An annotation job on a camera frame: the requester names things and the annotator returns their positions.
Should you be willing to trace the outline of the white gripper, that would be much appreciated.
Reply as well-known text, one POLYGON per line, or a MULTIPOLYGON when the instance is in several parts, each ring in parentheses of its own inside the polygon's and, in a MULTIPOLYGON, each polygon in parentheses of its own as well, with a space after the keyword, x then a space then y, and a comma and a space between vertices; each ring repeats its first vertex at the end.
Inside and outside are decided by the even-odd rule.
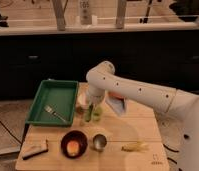
POLYGON ((102 103, 105 97, 105 91, 89 85, 86 90, 86 99, 90 104, 97 106, 102 103))

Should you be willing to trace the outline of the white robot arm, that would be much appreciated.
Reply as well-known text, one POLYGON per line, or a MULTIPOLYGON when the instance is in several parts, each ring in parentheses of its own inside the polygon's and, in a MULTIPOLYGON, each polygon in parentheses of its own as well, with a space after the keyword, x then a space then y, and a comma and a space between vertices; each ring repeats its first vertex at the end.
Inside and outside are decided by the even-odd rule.
POLYGON ((109 61, 90 69, 86 80, 86 97, 90 103, 101 103, 105 91, 110 91, 181 120, 183 128, 178 171, 199 171, 199 95, 118 77, 114 65, 109 61))

